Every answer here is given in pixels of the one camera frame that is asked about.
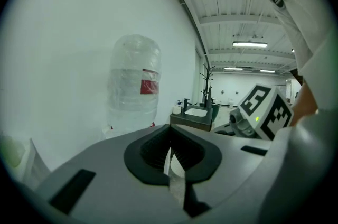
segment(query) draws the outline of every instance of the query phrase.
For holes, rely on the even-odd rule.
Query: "countertop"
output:
[[[188,120],[188,121],[198,123],[198,124],[203,124],[203,125],[210,125],[211,124],[212,108],[207,109],[207,108],[199,107],[199,106],[188,106],[186,111],[191,109],[191,108],[207,110],[208,113],[204,117],[193,116],[193,115],[185,114],[184,112],[181,112],[178,115],[171,114],[170,116],[180,118],[180,119],[184,119],[184,120]]]

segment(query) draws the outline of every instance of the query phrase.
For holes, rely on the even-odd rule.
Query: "ceiling light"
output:
[[[243,70],[243,68],[231,68],[231,67],[228,67],[228,68],[224,68],[224,70]]]
[[[249,46],[251,48],[266,48],[268,44],[255,42],[233,42],[232,46]]]
[[[260,70],[260,72],[263,72],[263,73],[276,73],[276,71],[270,71],[270,70]]]

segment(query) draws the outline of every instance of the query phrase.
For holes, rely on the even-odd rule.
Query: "water bottle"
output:
[[[155,41],[133,34],[114,46],[108,81],[108,125],[113,136],[150,127],[155,119],[161,51]]]

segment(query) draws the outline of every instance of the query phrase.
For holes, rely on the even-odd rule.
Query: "white cube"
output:
[[[238,107],[255,132],[267,140],[273,140],[278,130],[289,126],[294,115],[278,88],[261,84],[256,84]]]

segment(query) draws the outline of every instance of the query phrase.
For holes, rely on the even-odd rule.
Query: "white sink basin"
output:
[[[205,117],[207,113],[208,113],[207,110],[197,109],[197,108],[191,108],[185,112],[185,114],[198,116],[198,117]]]

